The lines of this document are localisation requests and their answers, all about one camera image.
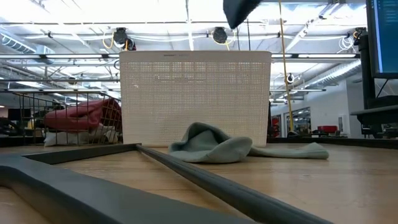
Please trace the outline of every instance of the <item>black fabric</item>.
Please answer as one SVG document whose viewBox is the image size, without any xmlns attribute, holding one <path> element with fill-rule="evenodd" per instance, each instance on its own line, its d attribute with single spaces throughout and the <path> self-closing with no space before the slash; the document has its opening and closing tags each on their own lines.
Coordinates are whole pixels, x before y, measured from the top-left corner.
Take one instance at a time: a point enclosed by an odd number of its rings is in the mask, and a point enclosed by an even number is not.
<svg viewBox="0 0 398 224">
<path fill-rule="evenodd" d="M 229 27 L 237 28 L 260 2 L 261 0 L 224 0 L 223 8 Z"/>
</svg>

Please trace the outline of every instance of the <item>wooden surface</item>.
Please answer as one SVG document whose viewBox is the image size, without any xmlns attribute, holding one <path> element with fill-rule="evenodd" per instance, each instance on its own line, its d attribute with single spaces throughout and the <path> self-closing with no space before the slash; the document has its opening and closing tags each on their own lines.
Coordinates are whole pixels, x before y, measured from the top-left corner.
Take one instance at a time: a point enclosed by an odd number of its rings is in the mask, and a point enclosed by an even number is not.
<svg viewBox="0 0 398 224">
<path fill-rule="evenodd" d="M 301 144 L 269 144 L 269 148 Z M 398 151 L 324 145 L 327 161 L 248 157 L 197 165 L 335 223 L 398 223 Z M 243 217 L 229 205 L 139 152 L 57 165 L 168 198 Z M 8 189 L 0 188 L 0 223 L 45 223 Z"/>
</svg>

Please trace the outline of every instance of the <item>white perforated panel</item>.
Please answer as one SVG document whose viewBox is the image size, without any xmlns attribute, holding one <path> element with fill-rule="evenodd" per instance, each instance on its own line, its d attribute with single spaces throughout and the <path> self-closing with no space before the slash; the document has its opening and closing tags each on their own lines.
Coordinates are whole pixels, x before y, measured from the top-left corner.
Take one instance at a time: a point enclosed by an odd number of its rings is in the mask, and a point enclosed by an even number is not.
<svg viewBox="0 0 398 224">
<path fill-rule="evenodd" d="M 123 140 L 169 145 L 196 121 L 266 144 L 270 52 L 120 55 Z"/>
</svg>

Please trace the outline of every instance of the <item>ceiling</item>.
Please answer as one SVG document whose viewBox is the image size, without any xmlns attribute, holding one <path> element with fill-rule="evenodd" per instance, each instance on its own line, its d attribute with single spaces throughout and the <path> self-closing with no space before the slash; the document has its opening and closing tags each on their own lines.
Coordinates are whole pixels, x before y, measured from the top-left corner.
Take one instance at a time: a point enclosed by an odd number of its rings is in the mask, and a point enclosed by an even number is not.
<svg viewBox="0 0 398 224">
<path fill-rule="evenodd" d="M 282 2 L 287 53 L 348 54 L 357 51 L 352 46 L 352 34 L 356 27 L 366 27 L 364 1 L 349 1 L 348 4 L 317 0 Z M 137 50 L 228 50 L 211 38 L 215 27 L 225 27 L 230 50 L 281 53 L 279 17 L 279 5 L 271 0 L 261 3 L 236 30 L 228 29 L 222 0 L 12 0 L 0 3 L 0 33 L 15 35 L 27 45 L 44 45 L 55 54 L 116 54 L 122 49 L 114 45 L 108 49 L 103 42 L 111 45 L 111 34 L 117 27 L 127 28 Z M 6 46 L 0 46 L 0 53 L 19 54 Z M 54 78 L 109 78 L 118 73 L 113 60 L 111 62 L 105 62 L 108 67 L 59 69 L 47 66 L 47 72 L 55 72 Z M 336 65 L 334 62 L 289 62 L 287 72 L 306 79 Z M 41 66 L 26 69 L 41 75 L 45 72 Z M 283 74 L 283 63 L 273 63 L 271 87 L 279 88 L 284 84 Z M 118 86 L 112 82 L 102 84 Z"/>
</svg>

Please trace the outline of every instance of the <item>gray cloth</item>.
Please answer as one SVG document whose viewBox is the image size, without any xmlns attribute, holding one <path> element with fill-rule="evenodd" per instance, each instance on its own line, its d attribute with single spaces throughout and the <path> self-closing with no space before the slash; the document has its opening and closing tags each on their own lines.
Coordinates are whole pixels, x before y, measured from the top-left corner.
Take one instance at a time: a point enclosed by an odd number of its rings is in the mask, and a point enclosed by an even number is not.
<svg viewBox="0 0 398 224">
<path fill-rule="evenodd" d="M 239 162 L 247 155 L 301 159 L 327 159 L 329 153 L 317 143 L 298 149 L 261 149 L 252 147 L 247 137 L 232 138 L 222 130 L 205 123 L 189 126 L 180 142 L 169 146 L 169 154 L 185 162 Z"/>
</svg>

